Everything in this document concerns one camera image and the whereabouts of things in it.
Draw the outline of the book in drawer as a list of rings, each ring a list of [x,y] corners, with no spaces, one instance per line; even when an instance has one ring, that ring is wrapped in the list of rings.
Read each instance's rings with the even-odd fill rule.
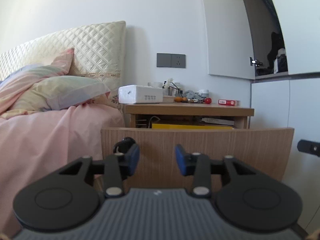
[[[235,124],[233,120],[215,119],[215,118],[202,118],[201,122],[205,122],[208,124],[225,125],[225,126],[234,126]]]

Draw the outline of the yellow box in drawer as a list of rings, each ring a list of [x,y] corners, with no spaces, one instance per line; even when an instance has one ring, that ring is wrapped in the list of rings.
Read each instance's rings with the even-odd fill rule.
[[[221,125],[178,125],[178,124],[152,124],[152,129],[234,129],[232,126]]]

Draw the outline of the pink bed duvet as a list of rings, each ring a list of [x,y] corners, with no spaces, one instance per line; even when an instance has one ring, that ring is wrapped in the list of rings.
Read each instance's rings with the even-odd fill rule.
[[[125,125],[106,104],[109,94],[57,111],[9,109],[35,83],[71,76],[73,57],[67,49],[49,65],[27,65],[1,81],[1,238],[20,230],[12,204],[22,188],[84,155],[101,159],[101,130]]]

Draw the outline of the wooden nightstand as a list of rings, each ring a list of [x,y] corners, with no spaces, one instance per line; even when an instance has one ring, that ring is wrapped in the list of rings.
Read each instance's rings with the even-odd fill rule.
[[[248,119],[254,116],[253,108],[239,106],[224,106],[201,103],[156,103],[156,104],[129,104],[124,106],[124,112],[130,116],[130,127],[137,127],[137,119],[141,115],[150,116],[227,116],[235,121],[240,129],[248,127]]]

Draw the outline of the red cigarette pack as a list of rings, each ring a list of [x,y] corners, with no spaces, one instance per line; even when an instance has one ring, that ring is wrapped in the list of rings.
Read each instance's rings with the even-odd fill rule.
[[[218,104],[220,105],[225,105],[225,106],[239,106],[240,101],[238,100],[224,100],[224,99],[219,99]]]

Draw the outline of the red ball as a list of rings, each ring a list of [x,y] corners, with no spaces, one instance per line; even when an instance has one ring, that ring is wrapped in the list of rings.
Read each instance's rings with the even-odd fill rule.
[[[211,98],[205,98],[204,103],[205,104],[211,104],[212,103]]]

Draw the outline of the pastel striped pillow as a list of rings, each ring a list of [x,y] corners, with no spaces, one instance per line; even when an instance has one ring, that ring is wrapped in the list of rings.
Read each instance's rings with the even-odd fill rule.
[[[97,96],[107,95],[110,89],[103,82],[89,77],[55,76],[28,88],[9,108],[24,111],[57,111],[80,105]]]

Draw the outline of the white round jar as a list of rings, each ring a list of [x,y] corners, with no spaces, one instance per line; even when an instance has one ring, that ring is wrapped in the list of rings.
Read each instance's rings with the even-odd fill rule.
[[[201,98],[208,98],[209,97],[209,90],[207,89],[201,89],[198,91],[198,95],[201,97]]]

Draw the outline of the grey crumpled item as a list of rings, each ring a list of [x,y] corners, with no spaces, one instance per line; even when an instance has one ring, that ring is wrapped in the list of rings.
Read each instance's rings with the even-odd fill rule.
[[[187,99],[196,99],[199,100],[201,99],[201,96],[199,96],[199,94],[197,94],[196,92],[194,92],[193,90],[188,90],[185,92],[185,97]]]

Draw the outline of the orange fruit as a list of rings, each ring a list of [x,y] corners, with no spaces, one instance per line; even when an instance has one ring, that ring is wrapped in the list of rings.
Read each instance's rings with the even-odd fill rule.
[[[177,97],[174,98],[174,101],[175,101],[175,102],[182,102],[182,101],[183,101],[183,98],[180,97],[180,96],[177,96]]]

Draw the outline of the white tissue box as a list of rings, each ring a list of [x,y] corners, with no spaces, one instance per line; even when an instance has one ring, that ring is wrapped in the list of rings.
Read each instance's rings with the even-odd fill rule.
[[[163,91],[150,86],[128,85],[118,89],[118,99],[122,104],[161,103]]]

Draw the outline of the metal door hinge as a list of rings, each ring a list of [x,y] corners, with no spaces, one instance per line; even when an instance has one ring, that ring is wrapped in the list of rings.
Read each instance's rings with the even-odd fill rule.
[[[255,66],[255,67],[261,67],[261,66],[263,66],[263,63],[259,60],[256,60],[256,59],[253,59],[252,57],[250,57],[250,65]]]

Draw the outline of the cream quilted headboard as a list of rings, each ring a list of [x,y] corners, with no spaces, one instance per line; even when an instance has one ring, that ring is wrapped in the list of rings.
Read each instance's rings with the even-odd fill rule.
[[[1,80],[28,64],[50,64],[58,54],[73,48],[69,74],[103,82],[111,91],[106,104],[121,110],[118,89],[123,84],[125,35],[125,21],[117,21],[41,36],[1,53]]]

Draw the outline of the black clothes in wardrobe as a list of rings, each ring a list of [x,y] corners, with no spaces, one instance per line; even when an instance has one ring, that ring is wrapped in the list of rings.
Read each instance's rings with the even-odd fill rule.
[[[258,76],[274,74],[274,69],[277,70],[276,73],[288,71],[284,40],[280,34],[274,31],[271,33],[271,50],[267,55],[267,62],[267,68],[256,70]]]

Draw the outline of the white wardrobe door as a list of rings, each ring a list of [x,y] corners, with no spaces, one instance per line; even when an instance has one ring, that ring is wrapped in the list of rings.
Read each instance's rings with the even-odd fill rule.
[[[254,80],[251,31],[244,0],[203,0],[208,74]]]

